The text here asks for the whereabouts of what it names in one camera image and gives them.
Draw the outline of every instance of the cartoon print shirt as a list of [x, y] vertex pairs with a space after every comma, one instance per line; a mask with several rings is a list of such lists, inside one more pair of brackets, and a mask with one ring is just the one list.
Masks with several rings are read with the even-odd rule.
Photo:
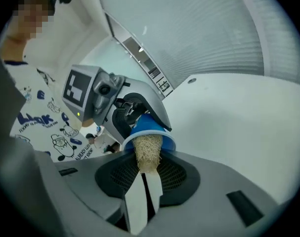
[[37, 69], [25, 62], [5, 62], [26, 98], [10, 136], [30, 143], [35, 150], [49, 154], [54, 162], [102, 156], [103, 148], [91, 146], [55, 103], [51, 90]]

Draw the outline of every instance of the blue cup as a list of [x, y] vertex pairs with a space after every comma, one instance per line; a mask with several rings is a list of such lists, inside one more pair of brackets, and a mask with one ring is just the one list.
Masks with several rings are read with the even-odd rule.
[[162, 149], [175, 151], [176, 145], [173, 137], [163, 127], [155, 122], [151, 114], [142, 114], [135, 126], [132, 128], [130, 136], [123, 142], [124, 150], [134, 149], [132, 139], [146, 134], [161, 134], [163, 136]]

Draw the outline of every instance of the white curved panel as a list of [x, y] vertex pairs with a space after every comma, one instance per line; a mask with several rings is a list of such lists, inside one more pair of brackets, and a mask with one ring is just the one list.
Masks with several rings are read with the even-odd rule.
[[300, 36], [295, 26], [276, 0], [252, 1], [264, 23], [270, 76], [300, 84]]
[[144, 47], [174, 88], [197, 73], [263, 75], [257, 31], [242, 0], [101, 3]]

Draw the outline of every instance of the white wall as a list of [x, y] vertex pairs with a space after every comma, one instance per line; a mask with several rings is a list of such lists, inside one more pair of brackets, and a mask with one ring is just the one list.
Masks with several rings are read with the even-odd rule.
[[111, 34], [100, 0], [81, 0], [87, 13], [96, 25], [100, 25], [109, 35]]
[[92, 23], [85, 31], [70, 38], [60, 53], [58, 77], [65, 80], [66, 72], [69, 72], [70, 67], [73, 64], [79, 64], [87, 54], [107, 37], [109, 37], [108, 33], [100, 25]]
[[300, 85], [245, 74], [190, 78], [197, 81], [163, 100], [176, 150], [232, 167], [278, 203], [290, 199], [300, 184]]
[[69, 41], [82, 34], [91, 25], [92, 19], [81, 0], [55, 5], [55, 14], [43, 23], [42, 33], [28, 41], [24, 59], [35, 66], [56, 71], [59, 59]]

